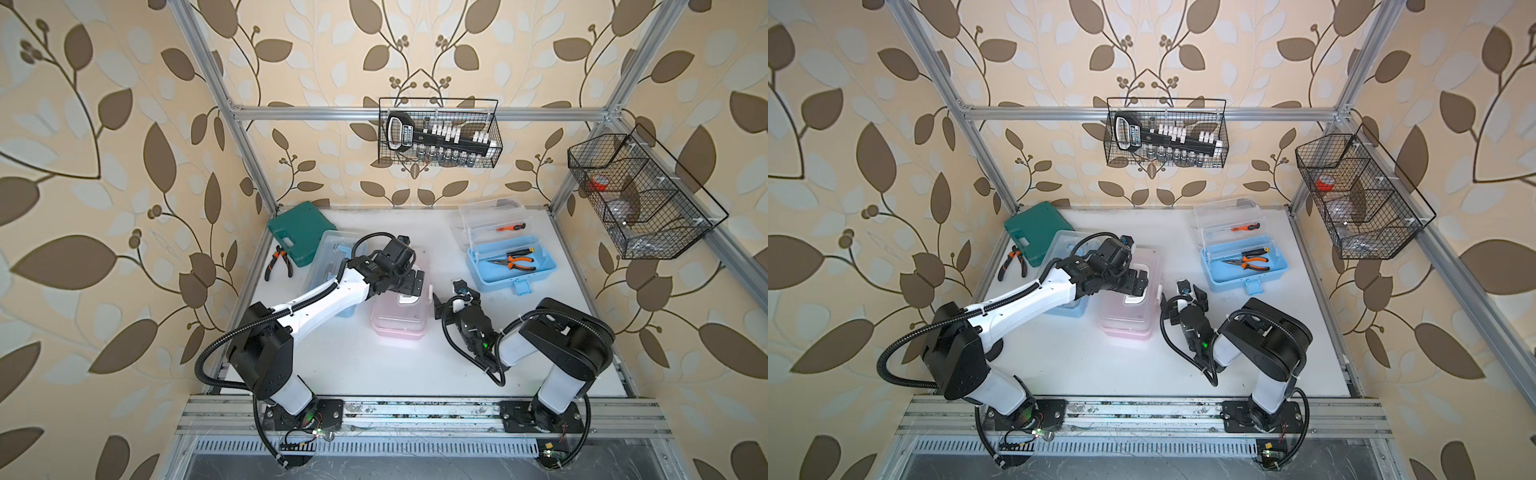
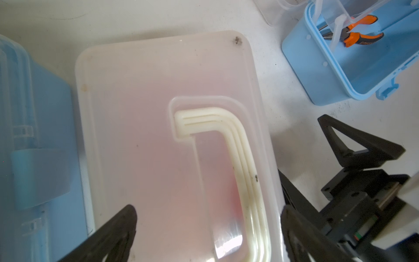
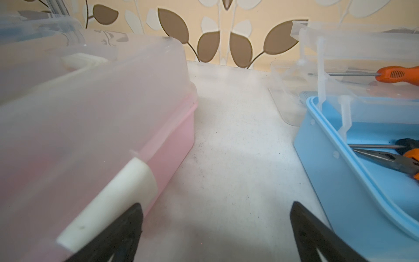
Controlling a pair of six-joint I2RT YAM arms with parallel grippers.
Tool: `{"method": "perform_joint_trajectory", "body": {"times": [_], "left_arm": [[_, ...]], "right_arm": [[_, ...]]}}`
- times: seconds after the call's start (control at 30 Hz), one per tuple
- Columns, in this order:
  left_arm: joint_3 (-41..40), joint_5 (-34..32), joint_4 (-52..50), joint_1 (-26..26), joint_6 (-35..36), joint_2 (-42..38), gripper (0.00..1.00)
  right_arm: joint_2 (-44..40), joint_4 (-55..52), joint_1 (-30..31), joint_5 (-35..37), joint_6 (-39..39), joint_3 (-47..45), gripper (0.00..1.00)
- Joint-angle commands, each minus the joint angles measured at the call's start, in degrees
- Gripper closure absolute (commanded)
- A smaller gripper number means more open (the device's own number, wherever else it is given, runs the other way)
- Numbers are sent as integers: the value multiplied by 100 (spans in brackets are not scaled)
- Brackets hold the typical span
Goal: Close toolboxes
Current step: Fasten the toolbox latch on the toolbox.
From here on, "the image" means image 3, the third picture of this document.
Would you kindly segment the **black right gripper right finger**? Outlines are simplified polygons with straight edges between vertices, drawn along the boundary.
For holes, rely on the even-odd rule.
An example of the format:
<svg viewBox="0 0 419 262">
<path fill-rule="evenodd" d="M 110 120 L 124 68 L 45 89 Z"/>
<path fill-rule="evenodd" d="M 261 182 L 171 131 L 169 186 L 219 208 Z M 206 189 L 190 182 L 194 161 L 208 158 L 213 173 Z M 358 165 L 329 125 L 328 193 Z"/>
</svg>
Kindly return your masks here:
<svg viewBox="0 0 419 262">
<path fill-rule="evenodd" d="M 304 205 L 293 202 L 290 221 L 302 262 L 365 262 L 366 259 L 347 245 Z"/>
</svg>

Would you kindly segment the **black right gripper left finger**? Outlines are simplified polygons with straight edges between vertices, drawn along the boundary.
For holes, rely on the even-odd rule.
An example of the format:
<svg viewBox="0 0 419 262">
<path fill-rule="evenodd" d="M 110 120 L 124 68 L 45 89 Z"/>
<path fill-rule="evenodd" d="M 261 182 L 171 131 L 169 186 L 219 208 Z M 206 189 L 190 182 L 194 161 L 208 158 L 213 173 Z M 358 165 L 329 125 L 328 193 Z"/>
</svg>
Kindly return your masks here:
<svg viewBox="0 0 419 262">
<path fill-rule="evenodd" d="M 98 236 L 67 259 L 68 262 L 132 262 L 144 221 L 140 203 L 135 203 Z"/>
</svg>

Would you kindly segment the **pink toolbox with clear lid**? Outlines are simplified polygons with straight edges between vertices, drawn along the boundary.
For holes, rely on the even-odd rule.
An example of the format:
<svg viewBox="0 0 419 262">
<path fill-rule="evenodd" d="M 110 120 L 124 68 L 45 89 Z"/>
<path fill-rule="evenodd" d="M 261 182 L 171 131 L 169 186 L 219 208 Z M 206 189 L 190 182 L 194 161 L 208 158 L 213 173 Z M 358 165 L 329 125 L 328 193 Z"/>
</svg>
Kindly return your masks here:
<svg viewBox="0 0 419 262">
<path fill-rule="evenodd" d="M 92 29 L 1 45 L 1 261 L 67 262 L 194 143 L 197 91 L 172 37 Z"/>
</svg>

